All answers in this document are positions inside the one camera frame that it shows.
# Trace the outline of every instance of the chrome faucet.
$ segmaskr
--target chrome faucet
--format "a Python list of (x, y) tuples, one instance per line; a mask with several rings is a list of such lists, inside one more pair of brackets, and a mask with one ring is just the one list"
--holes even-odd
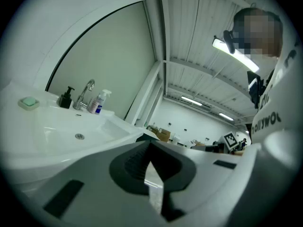
[(82, 91), (81, 95), (78, 96), (77, 101), (74, 102), (74, 105), (73, 105), (74, 109), (80, 110), (81, 107), (87, 108), (89, 106), (89, 103), (91, 102), (92, 97), (90, 98), (90, 101), (88, 104), (85, 104), (83, 102), (83, 98), (84, 98), (84, 95), (85, 95), (87, 89), (89, 91), (91, 91), (94, 88), (94, 85), (95, 85), (95, 80), (94, 79), (89, 80), (89, 82), (86, 84), (84, 90)]

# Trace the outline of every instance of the soap dish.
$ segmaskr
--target soap dish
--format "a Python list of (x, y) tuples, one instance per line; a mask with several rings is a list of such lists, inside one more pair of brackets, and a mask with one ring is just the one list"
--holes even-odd
[(33, 104), (33, 105), (31, 105), (31, 106), (28, 106), (28, 105), (24, 104), (24, 103), (23, 103), (23, 100), (24, 100), (25, 98), (22, 98), (22, 99), (20, 99), (20, 100), (18, 101), (18, 105), (19, 105), (21, 108), (23, 108), (23, 109), (25, 109), (25, 110), (27, 110), (27, 111), (32, 111), (32, 110), (34, 110), (35, 108), (39, 107), (40, 102), (39, 102), (38, 100), (36, 100), (36, 99), (35, 99), (35, 100), (36, 100), (35, 104)]

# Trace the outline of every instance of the white sink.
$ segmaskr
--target white sink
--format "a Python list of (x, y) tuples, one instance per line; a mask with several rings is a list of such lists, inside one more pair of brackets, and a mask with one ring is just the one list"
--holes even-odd
[[(40, 106), (19, 107), (19, 99), (33, 96)], [(0, 92), (0, 151), (7, 176), (24, 192), (33, 192), (49, 177), (76, 160), (103, 150), (134, 143), (143, 135), (112, 111), (100, 115), (60, 108), (58, 96), (11, 83)]]
[[(58, 155), (104, 145), (129, 135), (109, 118), (106, 114), (40, 107), (35, 115), (35, 145), (40, 152)], [(83, 135), (84, 139), (77, 139), (76, 134)]]

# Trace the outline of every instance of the ceiling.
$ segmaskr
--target ceiling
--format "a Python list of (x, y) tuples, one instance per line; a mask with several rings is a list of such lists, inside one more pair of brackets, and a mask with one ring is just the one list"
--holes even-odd
[[(233, 16), (250, 7), (246, 0), (162, 0), (166, 37), (165, 97), (201, 102), (211, 115), (224, 113), (243, 127), (257, 110), (248, 94), (244, 64), (212, 47), (214, 36), (231, 30)], [(252, 57), (266, 78), (276, 59)]]

